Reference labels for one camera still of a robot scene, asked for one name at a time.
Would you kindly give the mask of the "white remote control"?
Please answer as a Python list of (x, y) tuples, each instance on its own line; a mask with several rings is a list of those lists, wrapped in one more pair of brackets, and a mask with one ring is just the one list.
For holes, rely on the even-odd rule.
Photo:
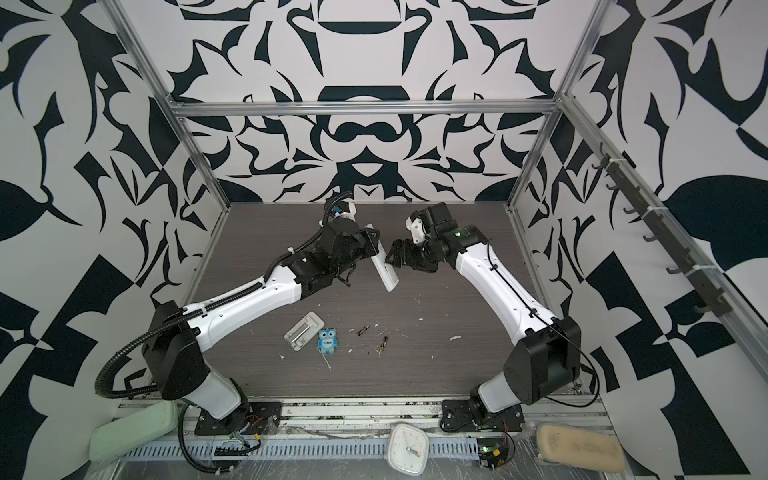
[(392, 265), (386, 262), (386, 251), (380, 240), (380, 232), (367, 224), (365, 230), (365, 255), (370, 258), (388, 292), (392, 292), (399, 283), (399, 278)]

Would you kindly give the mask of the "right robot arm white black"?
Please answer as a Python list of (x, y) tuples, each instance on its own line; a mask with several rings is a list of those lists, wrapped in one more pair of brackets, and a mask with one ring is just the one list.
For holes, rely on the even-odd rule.
[(578, 379), (580, 327), (530, 294), (476, 226), (459, 225), (439, 203), (413, 212), (405, 227), (409, 237), (393, 242), (386, 263), (428, 273), (443, 263), (451, 266), (475, 287), (509, 335), (512, 349), (502, 371), (470, 393), (475, 416), (534, 404)]

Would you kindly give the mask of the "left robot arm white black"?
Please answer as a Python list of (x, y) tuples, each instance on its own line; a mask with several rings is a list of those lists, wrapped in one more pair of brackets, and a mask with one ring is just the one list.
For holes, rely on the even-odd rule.
[(382, 258), (380, 232), (349, 218), (328, 220), (301, 248), (286, 252), (265, 275), (218, 297), (155, 312), (153, 327), (168, 327), (146, 341), (142, 355), (160, 397), (184, 401), (217, 420), (236, 416), (247, 399), (232, 379), (210, 366), (205, 353), (250, 322), (348, 281), (343, 275), (366, 259)]

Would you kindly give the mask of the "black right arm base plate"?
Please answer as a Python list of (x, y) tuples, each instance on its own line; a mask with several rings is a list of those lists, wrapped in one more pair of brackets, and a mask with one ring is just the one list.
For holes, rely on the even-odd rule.
[(519, 405), (498, 413), (480, 414), (471, 400), (443, 400), (439, 428), (446, 433), (521, 432), (525, 417)]

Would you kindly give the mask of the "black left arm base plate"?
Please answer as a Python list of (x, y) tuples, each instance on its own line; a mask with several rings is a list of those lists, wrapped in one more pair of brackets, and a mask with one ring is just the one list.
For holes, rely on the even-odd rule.
[(251, 401), (248, 407), (239, 407), (223, 420), (201, 409), (194, 433), (197, 436), (222, 436), (235, 432), (242, 435), (263, 434), (280, 426), (282, 407), (279, 401)]

